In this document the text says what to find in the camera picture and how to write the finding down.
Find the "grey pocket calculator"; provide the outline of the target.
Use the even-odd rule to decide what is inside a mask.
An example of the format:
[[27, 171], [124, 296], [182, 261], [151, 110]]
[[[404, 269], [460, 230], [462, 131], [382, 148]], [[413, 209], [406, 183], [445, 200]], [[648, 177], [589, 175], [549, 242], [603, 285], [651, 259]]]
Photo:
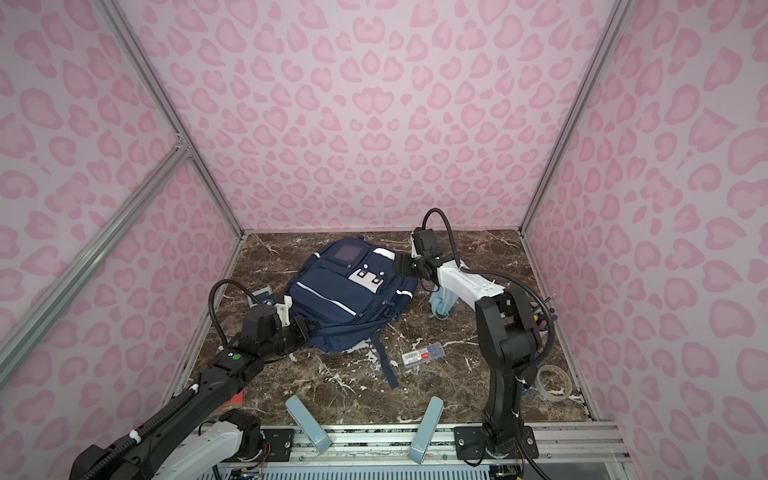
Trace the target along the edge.
[[249, 297], [249, 304], [251, 306], [255, 305], [256, 303], [270, 304], [272, 302], [274, 302], [273, 291], [269, 286], [253, 291]]

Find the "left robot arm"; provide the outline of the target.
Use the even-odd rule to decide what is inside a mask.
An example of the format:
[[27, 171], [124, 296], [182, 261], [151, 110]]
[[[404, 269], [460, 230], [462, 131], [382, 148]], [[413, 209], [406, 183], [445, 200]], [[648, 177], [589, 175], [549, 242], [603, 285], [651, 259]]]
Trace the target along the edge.
[[256, 301], [241, 331], [183, 393], [108, 448], [95, 445], [74, 461], [72, 479], [151, 479], [195, 426], [241, 392], [267, 363], [289, 355], [316, 334], [334, 302], [296, 282], [281, 302]]

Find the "left teal stand block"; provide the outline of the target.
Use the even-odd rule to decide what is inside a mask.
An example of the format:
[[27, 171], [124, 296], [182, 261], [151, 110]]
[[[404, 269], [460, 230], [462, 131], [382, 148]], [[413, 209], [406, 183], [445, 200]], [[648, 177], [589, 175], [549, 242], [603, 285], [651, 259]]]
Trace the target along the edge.
[[289, 415], [308, 437], [315, 449], [319, 453], [326, 452], [332, 445], [332, 440], [303, 402], [294, 395], [285, 401], [285, 407], [289, 412]]

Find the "roll of clear tape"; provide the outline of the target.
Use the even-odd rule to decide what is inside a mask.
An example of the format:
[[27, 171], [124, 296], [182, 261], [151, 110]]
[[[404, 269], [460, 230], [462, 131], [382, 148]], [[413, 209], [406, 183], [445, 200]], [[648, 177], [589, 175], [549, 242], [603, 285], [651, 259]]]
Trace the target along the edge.
[[535, 388], [540, 396], [552, 403], [568, 400], [574, 390], [570, 374], [556, 365], [543, 365], [537, 370]]

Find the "teal stand block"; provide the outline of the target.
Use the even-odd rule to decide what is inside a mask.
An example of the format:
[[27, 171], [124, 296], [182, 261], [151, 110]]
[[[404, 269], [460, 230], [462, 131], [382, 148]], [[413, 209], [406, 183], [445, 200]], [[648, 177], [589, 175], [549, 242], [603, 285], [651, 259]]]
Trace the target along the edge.
[[294, 395], [285, 401], [285, 407], [289, 412], [289, 415], [308, 437], [315, 449], [319, 453], [326, 452], [332, 445], [332, 440], [303, 402]]
[[408, 458], [411, 461], [417, 464], [424, 462], [429, 445], [440, 423], [443, 409], [444, 401], [433, 396], [410, 444]]

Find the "navy blue student backpack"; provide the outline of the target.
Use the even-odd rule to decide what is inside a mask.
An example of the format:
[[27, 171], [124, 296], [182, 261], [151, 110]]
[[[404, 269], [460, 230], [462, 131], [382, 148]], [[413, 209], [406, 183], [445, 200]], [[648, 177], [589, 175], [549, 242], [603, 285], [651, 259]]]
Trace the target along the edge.
[[379, 331], [413, 299], [418, 280], [394, 271], [395, 252], [346, 237], [311, 254], [289, 280], [290, 313], [307, 319], [309, 344], [340, 353], [369, 340], [392, 389], [399, 387]]

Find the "right teal stand block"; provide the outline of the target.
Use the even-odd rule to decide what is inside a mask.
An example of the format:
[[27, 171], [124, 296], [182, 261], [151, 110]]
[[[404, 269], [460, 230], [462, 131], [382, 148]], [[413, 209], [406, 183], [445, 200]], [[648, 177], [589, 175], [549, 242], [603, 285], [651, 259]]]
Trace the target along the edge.
[[411, 461], [417, 464], [424, 462], [429, 445], [440, 423], [443, 409], [444, 401], [433, 396], [410, 444], [408, 458]]

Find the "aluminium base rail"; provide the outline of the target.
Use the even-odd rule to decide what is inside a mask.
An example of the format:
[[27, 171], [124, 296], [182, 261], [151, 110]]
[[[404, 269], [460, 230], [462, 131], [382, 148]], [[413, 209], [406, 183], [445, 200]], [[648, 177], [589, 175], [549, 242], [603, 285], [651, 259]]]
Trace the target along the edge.
[[416, 424], [327, 425], [327, 450], [319, 451], [297, 426], [266, 426], [267, 456], [227, 459], [202, 471], [204, 479], [636, 479], [618, 428], [611, 422], [534, 423], [526, 445], [532, 463], [518, 451], [480, 451], [476, 424], [440, 424], [421, 462], [409, 452]]

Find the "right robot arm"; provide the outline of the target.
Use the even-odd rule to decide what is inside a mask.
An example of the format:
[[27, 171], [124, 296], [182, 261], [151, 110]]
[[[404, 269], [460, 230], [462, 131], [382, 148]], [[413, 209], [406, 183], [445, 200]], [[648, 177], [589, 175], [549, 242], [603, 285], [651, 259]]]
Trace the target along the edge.
[[524, 433], [521, 404], [556, 339], [554, 317], [544, 299], [504, 272], [471, 269], [459, 255], [446, 214], [434, 207], [411, 235], [412, 252], [395, 255], [395, 272], [431, 282], [475, 313], [477, 340], [490, 369], [483, 409], [482, 459], [513, 454], [533, 463], [535, 439]]

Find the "pink pen holder cup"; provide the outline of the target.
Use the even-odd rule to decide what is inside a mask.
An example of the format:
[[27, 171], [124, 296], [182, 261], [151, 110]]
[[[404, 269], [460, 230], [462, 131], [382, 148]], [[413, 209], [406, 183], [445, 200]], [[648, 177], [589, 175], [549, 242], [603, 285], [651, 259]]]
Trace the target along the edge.
[[543, 300], [543, 305], [535, 306], [533, 309], [534, 320], [540, 332], [548, 332], [550, 330], [549, 318], [552, 320], [557, 319], [556, 310], [551, 306], [552, 299], [552, 296], [546, 297]]

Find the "teal pencil pouch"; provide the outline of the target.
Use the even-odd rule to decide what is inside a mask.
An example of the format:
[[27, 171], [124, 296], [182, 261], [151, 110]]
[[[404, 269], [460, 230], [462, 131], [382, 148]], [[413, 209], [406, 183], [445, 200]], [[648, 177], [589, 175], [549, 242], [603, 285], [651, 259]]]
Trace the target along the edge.
[[447, 319], [451, 310], [459, 301], [459, 296], [445, 287], [438, 287], [429, 298], [432, 316], [437, 319]]

